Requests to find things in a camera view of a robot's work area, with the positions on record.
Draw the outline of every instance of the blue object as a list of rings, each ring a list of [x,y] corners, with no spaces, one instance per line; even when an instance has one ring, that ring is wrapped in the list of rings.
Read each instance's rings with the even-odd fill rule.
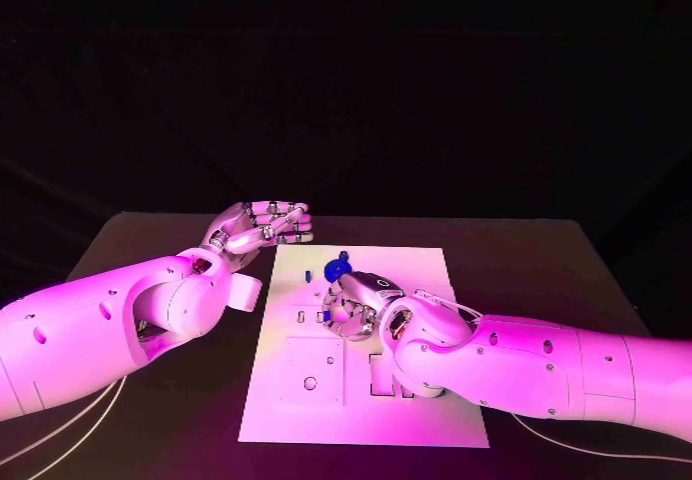
[[[339,280],[339,277],[352,271],[353,268],[349,263],[349,254],[347,252],[340,252],[339,258],[324,265],[324,278],[327,279],[327,282],[334,283]]]

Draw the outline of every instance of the robotic arm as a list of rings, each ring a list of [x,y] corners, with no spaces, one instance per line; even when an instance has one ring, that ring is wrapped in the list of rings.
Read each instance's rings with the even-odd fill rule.
[[[47,288],[0,310],[0,421],[94,393],[252,311],[261,282],[236,273],[258,248],[308,242],[307,205],[235,204],[200,246]]]
[[[344,321],[333,315],[339,303]],[[615,422],[692,442],[692,341],[481,315],[422,290],[405,296],[363,272],[339,277],[323,315],[324,327],[350,341],[379,332],[393,376],[422,397],[448,389],[527,417]]]

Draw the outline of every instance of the white cable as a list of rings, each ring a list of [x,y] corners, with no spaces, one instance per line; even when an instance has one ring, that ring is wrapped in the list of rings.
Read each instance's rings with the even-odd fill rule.
[[[682,463],[692,463],[692,459],[687,458],[677,458],[677,457],[662,457],[657,455],[627,455],[621,453],[605,453],[605,452],[595,452],[594,450],[587,450],[579,447],[572,447],[572,445],[568,445],[566,443],[558,442],[552,438],[548,438],[545,435],[538,433],[519,419],[519,417],[512,413],[510,414],[516,421],[523,425],[523,427],[529,430],[530,433],[538,435],[543,440],[548,440],[549,442],[555,443],[555,445],[559,445],[561,447],[569,448],[572,450],[576,450],[578,452],[582,453],[589,453],[591,455],[600,455],[602,457],[615,457],[615,458],[633,458],[633,459],[640,459],[640,460],[667,460],[670,462],[682,462]]]
[[[17,453],[10,455],[7,458],[3,458],[0,460],[0,465],[4,465],[10,460],[14,460],[20,455],[23,455],[29,450],[36,448],[43,442],[46,442],[50,438],[55,437],[78,420],[79,418],[86,414],[86,412],[96,406],[98,402],[104,399],[105,395],[108,392],[112,390],[112,387],[115,386],[115,382],[112,382],[108,385],[108,388],[104,390],[98,398],[91,402],[91,405],[72,417],[72,419],[59,427],[56,430],[53,430],[52,433],[49,433],[37,442],[32,443],[26,448],[23,448]]]
[[[79,441],[75,443],[75,445],[72,445],[72,448],[57,457],[57,460],[55,460],[55,462],[36,475],[33,475],[33,477],[29,478],[29,480],[34,480],[40,475],[43,475],[57,465],[57,463],[62,461],[62,459],[75,451],[76,447],[82,444],[82,442],[89,437],[91,433],[94,432],[99,423],[102,422],[105,416],[108,415],[108,412],[111,410],[112,404],[115,403],[115,400],[118,399],[119,392],[122,391],[122,385],[125,384],[125,378],[127,378],[127,376],[124,376],[122,380],[119,381],[118,390],[115,391],[115,395],[112,396],[111,403],[108,404],[108,407],[105,407],[105,411],[101,414],[101,417],[98,418],[96,423],[91,427],[89,431],[85,433],[83,437],[79,439]]]

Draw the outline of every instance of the gray table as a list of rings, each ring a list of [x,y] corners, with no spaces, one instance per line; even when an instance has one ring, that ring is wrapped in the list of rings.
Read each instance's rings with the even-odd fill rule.
[[[70,279],[196,246],[213,215],[122,213],[105,224]],[[441,247],[457,299],[486,313],[649,335],[576,223],[313,217],[314,243]],[[243,273],[262,279],[252,313],[226,310],[212,332],[130,377],[89,440],[42,477],[94,479],[692,478],[692,465],[595,457],[536,438],[483,408],[490,449],[238,443],[274,249]],[[0,456],[32,443],[94,396],[0,423]],[[101,408],[0,467],[20,479],[60,455]],[[527,420],[555,439],[615,453],[692,458],[692,445],[600,422]]]

